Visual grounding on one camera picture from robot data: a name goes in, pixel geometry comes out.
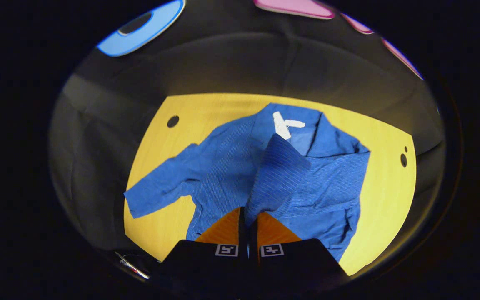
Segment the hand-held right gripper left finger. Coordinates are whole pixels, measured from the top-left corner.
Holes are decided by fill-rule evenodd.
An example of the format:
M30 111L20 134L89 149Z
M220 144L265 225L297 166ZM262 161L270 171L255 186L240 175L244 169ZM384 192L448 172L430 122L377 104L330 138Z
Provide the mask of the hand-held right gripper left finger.
M247 264L244 207L237 207L196 240L179 241L152 282L169 290L238 290Z

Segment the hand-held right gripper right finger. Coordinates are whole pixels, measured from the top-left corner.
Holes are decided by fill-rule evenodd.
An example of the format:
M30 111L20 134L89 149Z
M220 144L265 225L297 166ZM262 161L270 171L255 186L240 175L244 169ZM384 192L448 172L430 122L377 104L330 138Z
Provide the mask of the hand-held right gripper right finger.
M348 282L319 239L301 239L267 212L257 216L249 234L249 264L258 290L331 290Z

